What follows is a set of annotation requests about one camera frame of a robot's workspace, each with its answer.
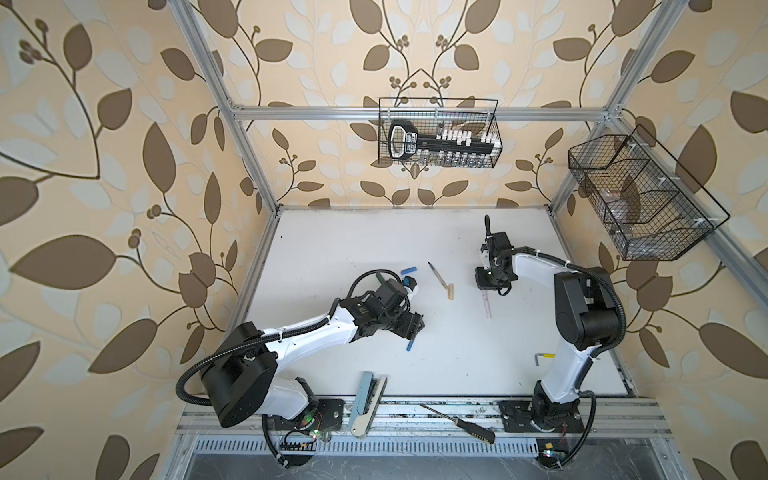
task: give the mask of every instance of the wire mesh basket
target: wire mesh basket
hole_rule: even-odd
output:
[[[648,153],[651,139],[674,161],[674,174]],[[624,260],[676,260],[730,218],[642,125],[571,148],[568,168]]]
[[[443,107],[434,100],[379,99],[379,163],[493,168],[503,149],[498,101],[443,98],[443,105],[456,104]]]

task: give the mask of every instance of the white workbench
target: white workbench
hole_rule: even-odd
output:
[[[545,210],[288,210],[282,214],[247,319],[259,328],[289,325],[327,312],[361,273],[410,266],[419,283],[412,311],[425,328],[410,352],[408,341],[379,331],[303,359],[280,375],[302,376],[318,395],[354,395],[361,374],[387,375],[386,395],[531,395],[560,335],[554,323],[554,294],[529,279],[512,284],[507,296],[488,292],[492,319],[475,286],[481,266],[483,217],[492,231],[506,231],[513,245],[534,247],[565,258]],[[432,262],[455,299],[429,269]],[[356,293],[375,290],[374,276]],[[625,395],[610,353],[601,355],[584,389]]]

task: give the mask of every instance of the screwdriver handle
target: screwdriver handle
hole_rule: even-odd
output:
[[[487,442],[493,445],[496,441],[496,434],[494,432],[488,429],[484,429],[475,423],[465,422],[462,419],[456,419],[456,426],[467,432],[469,435],[472,435],[476,439],[482,440],[483,442]]]

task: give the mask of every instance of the brown leaf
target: brown leaf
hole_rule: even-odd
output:
[[[128,120],[132,102],[130,88],[106,94],[98,101],[98,120],[107,130],[117,130]]]
[[[232,38],[237,33],[237,11],[230,0],[198,0],[197,7],[208,25],[219,35]]]
[[[435,203],[435,194],[431,190],[419,188],[416,191],[416,196],[419,197],[419,201],[425,205],[433,205]]]
[[[26,378],[37,362],[38,355],[40,355],[40,341],[20,346],[0,358],[0,402]]]
[[[620,73],[623,74],[624,70],[627,70],[627,66],[629,65],[629,62],[632,60],[632,55],[634,55],[635,50],[634,48],[630,48],[627,50],[627,54],[624,56],[624,60],[621,61],[621,69]]]
[[[224,268],[227,272],[231,272],[235,267],[235,261],[237,260],[237,240],[232,240],[230,249],[227,251],[227,259],[224,261]]]
[[[178,48],[166,48],[160,52],[160,56],[163,58],[168,70],[181,80],[189,81],[194,78],[192,61],[187,57],[187,54]]]
[[[680,152],[675,174],[696,193],[712,177],[717,166],[717,147],[710,132],[699,125]]]
[[[64,36],[64,58],[72,70],[77,71],[88,65],[93,57],[93,46],[82,23],[70,28]]]
[[[140,319],[122,329],[101,349],[96,360],[88,367],[92,373],[113,373],[139,359],[157,335],[157,324],[151,319]]]
[[[705,323],[699,336],[725,366],[756,379],[768,379],[768,356],[741,333],[722,323]]]
[[[292,42],[278,38],[267,38],[256,44],[256,56],[272,63],[288,58],[291,50],[293,50]]]
[[[457,108],[474,108],[475,107],[475,96],[472,95],[470,97],[465,98],[464,100],[460,101],[458,105],[456,105]]]
[[[523,170],[523,171],[526,171],[526,172],[529,172],[529,171],[533,170],[533,164],[531,162],[527,161],[527,160],[522,160],[522,159],[516,160],[515,161],[515,166],[519,170]]]
[[[116,260],[114,252],[95,238],[67,235],[34,248],[10,270],[41,285],[80,290],[107,276]]]
[[[546,105],[542,105],[541,108],[570,108],[571,102],[568,100],[552,101]]]
[[[316,162],[314,160],[303,161],[296,168],[300,172],[308,172],[315,167]]]
[[[453,61],[456,66],[466,71],[480,69],[480,59],[471,45],[456,45],[453,51]]]
[[[768,478],[768,461],[754,440],[743,440],[730,451],[730,466],[739,480]]]
[[[156,123],[153,123],[144,137],[144,169],[158,190],[168,193],[176,180],[176,161],[168,140]]]
[[[221,53],[218,50],[214,50],[210,53],[214,56],[214,61],[219,69],[219,74],[224,75],[224,62],[221,60]]]
[[[360,182],[360,188],[362,188],[362,191],[366,192],[371,197],[384,197],[386,195],[386,190],[384,190],[384,187],[377,184],[376,182],[368,182],[363,180]]]
[[[694,12],[704,13],[712,9],[712,0],[690,0],[688,8]]]
[[[552,135],[550,135],[549,138],[547,138],[547,141],[544,142],[544,148],[549,150],[550,148],[557,145],[560,139],[562,138],[563,138],[563,129],[562,127],[560,127],[559,129],[552,132]]]
[[[751,134],[768,130],[768,101],[765,98],[735,91],[730,95],[730,112],[736,123]]]
[[[664,353],[664,348],[661,347],[659,340],[656,338],[653,332],[647,328],[640,330],[640,342],[643,344],[645,352],[650,359],[664,368],[670,368],[669,360],[667,360],[667,354]]]
[[[394,194],[392,194],[392,203],[395,205],[403,205],[410,196],[411,190],[409,188],[397,190]]]
[[[768,271],[768,248],[758,252],[757,255],[755,255],[755,260],[757,260],[762,268]]]
[[[517,182],[512,182],[510,184],[504,184],[505,187],[507,187],[509,190],[514,190],[516,192],[525,192],[530,190],[533,185],[531,185],[531,182],[527,180],[521,180]]]
[[[208,116],[199,114],[192,119],[192,128],[190,129],[190,140],[192,145],[197,145],[205,138],[205,130],[208,129]]]
[[[200,308],[208,298],[208,290],[192,273],[179,273],[181,299],[192,308]]]
[[[609,274],[614,272],[614,257],[602,242],[600,242],[600,246],[598,247],[598,259],[600,260],[600,266],[605,268],[606,272]]]
[[[275,143],[278,144],[283,150],[288,150],[290,148],[290,144],[288,143],[286,136],[280,133],[280,131],[276,128],[272,130],[272,139],[275,140]]]
[[[496,18],[502,0],[477,0],[467,9],[464,26],[469,33],[480,33]]]
[[[667,305],[671,294],[672,277],[655,276],[637,291],[637,303],[643,309],[655,312]]]
[[[29,212],[39,197],[35,182],[21,177],[0,177],[0,225]]]
[[[381,70],[388,61],[389,47],[387,45],[373,45],[368,50],[366,59],[362,61],[362,69],[367,71]]]
[[[96,466],[96,480],[118,480],[128,467],[131,447],[119,435],[109,435]]]
[[[694,61],[695,56],[685,50],[669,52],[656,63],[656,66],[650,73],[650,79],[658,84],[674,80],[686,71],[690,63]]]
[[[621,0],[611,18],[611,30],[623,37],[637,28],[654,8],[654,0]]]
[[[323,184],[318,184],[317,182],[299,182],[299,184],[296,186],[302,192],[313,192],[323,188]]]
[[[22,427],[0,433],[0,468],[26,452],[43,434],[40,427]]]
[[[725,476],[717,468],[714,468],[704,460],[694,458],[693,461],[701,480],[726,480]]]
[[[656,276],[658,267],[659,263],[656,260],[632,260],[627,267],[627,286],[639,290],[648,280]]]
[[[167,0],[147,0],[147,6],[153,10],[162,10],[166,3]]]
[[[374,168],[389,168],[392,166],[392,158],[381,157],[371,162],[371,167]]]
[[[648,143],[649,147],[656,146],[656,125],[647,117],[637,117],[634,121],[635,125],[640,125],[637,129],[638,134]]]
[[[561,60],[577,61],[584,59],[592,50],[592,43],[586,38],[570,37],[555,40],[554,54]]]
[[[316,208],[330,208],[331,200],[329,198],[319,198],[317,200],[312,200],[307,204],[307,206]]]
[[[200,344],[203,342],[205,336],[205,329],[202,325],[198,325],[190,334],[190,338],[187,339],[187,345],[184,346],[184,352],[181,353],[181,361],[179,365],[187,363],[200,349]]]
[[[358,137],[365,141],[376,141],[379,139],[379,133],[374,127],[368,124],[351,124],[349,126],[352,131],[357,134]]]
[[[219,187],[219,180],[216,179],[216,174],[211,174],[210,177],[208,177],[208,185],[205,187],[203,208],[205,210],[205,217],[211,225],[216,223],[216,220],[219,220],[219,213],[221,212],[221,188]]]
[[[576,211],[576,197],[574,197],[573,194],[568,197],[568,202],[565,204],[565,206],[568,208],[568,214],[573,217],[574,212]]]
[[[157,465],[157,460],[160,458],[160,454],[156,453],[151,457],[144,460],[131,474],[128,480],[149,480],[154,472],[154,467]]]
[[[207,253],[196,252],[190,255],[190,265],[200,282],[211,286],[216,281],[216,264]]]
[[[240,189],[248,197],[253,195],[253,180],[251,180],[250,177],[245,177],[244,179],[242,179],[240,181]]]
[[[445,185],[445,187],[443,187],[442,196],[455,197],[456,195],[466,190],[468,185],[469,185],[469,180],[459,180],[456,182],[451,182],[450,184]]]
[[[214,133],[216,134],[216,142],[219,144],[221,151],[224,151],[224,123],[221,118],[214,118]]]
[[[496,200],[496,208],[517,208],[517,207],[520,207],[520,204],[514,200],[509,200],[508,198],[499,198],[498,200]]]
[[[349,0],[349,10],[360,30],[372,35],[382,28],[382,10],[373,0]]]

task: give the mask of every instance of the beige wall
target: beige wall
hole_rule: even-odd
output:
[[[568,169],[568,147],[586,138],[585,124],[501,122],[499,127],[504,150],[493,169],[382,164],[377,161],[376,127],[371,124],[255,121],[248,132],[276,198],[285,205],[387,207],[394,203],[404,207],[430,204],[517,207],[548,204]],[[278,144],[282,142],[280,135],[288,143],[288,152]],[[281,159],[289,157],[293,165],[281,163]]]
[[[653,124],[732,213],[723,228],[759,255],[768,247],[768,4],[690,4],[627,115]],[[663,60],[673,51],[692,61]],[[768,478],[766,312],[704,243],[657,266],[617,262],[586,199],[575,194],[559,220],[576,261],[613,271],[634,319],[621,355],[640,394],[659,399],[689,469],[704,480]]]
[[[190,142],[215,103],[148,4],[0,2],[0,478],[156,474],[266,222],[215,110]]]
[[[193,2],[237,103],[474,95],[504,107],[602,106],[655,14],[652,0],[616,3],[614,13],[606,0]]]

